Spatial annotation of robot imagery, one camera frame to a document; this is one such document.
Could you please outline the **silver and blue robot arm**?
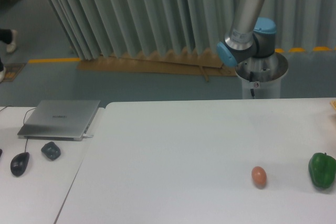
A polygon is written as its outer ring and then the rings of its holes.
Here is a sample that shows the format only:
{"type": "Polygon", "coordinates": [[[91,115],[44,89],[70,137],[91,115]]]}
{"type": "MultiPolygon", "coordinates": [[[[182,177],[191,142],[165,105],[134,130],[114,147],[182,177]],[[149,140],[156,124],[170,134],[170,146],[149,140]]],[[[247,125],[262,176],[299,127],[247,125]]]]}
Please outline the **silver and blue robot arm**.
{"type": "MultiPolygon", "coordinates": [[[[239,1],[231,28],[217,44],[218,56],[226,66],[234,67],[250,57],[267,58],[274,53],[276,25],[259,16],[264,1],[239,1]]],[[[334,49],[335,0],[289,1],[280,12],[280,45],[285,49],[334,49]]]]}

